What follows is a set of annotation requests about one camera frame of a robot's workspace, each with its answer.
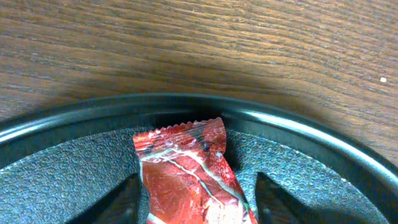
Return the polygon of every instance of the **brown wood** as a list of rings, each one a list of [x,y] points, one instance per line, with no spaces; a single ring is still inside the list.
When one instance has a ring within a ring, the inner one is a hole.
[[[0,0],[0,119],[209,93],[314,118],[398,164],[397,26],[387,0]]]

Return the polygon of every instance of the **black plate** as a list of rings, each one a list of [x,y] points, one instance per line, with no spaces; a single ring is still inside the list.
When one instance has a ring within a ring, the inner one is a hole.
[[[325,214],[398,223],[398,170],[367,146],[270,106],[184,94],[88,100],[0,124],[0,221],[70,220],[137,172],[133,134],[217,116],[254,210],[263,171]]]

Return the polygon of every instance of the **black tray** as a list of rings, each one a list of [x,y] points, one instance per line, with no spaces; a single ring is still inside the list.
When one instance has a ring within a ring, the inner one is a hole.
[[[398,170],[367,146],[270,106],[206,95],[143,94],[82,101],[0,124],[0,222],[77,216],[138,172],[131,136],[222,117],[226,158],[253,210],[263,171],[303,203],[363,223],[398,223]]]

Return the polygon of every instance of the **red wrapper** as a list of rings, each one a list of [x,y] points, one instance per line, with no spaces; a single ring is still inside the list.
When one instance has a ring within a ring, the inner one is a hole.
[[[150,195],[147,223],[257,223],[223,157],[221,118],[133,137]]]

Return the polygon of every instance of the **black rim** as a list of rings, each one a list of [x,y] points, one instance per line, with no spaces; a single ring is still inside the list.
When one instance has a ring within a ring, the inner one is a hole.
[[[0,169],[19,159],[6,157],[10,153],[4,152],[4,146],[42,131],[97,118],[143,114],[147,110],[158,114],[168,113],[167,108],[174,107],[183,110],[184,107],[192,105],[210,106],[220,111],[230,110],[230,114],[236,114],[239,119],[277,127],[326,146],[344,159],[351,161],[353,163],[351,168],[357,167],[365,171],[362,175],[370,175],[348,180],[363,191],[390,221],[397,221],[395,214],[398,204],[398,169],[387,159],[364,144],[316,121],[272,106],[219,96],[179,93],[124,95],[81,101],[9,119],[0,124],[0,156],[3,158]],[[348,177],[358,175],[355,174],[356,170],[341,169],[337,172],[344,173]],[[357,184],[356,180],[376,182]]]

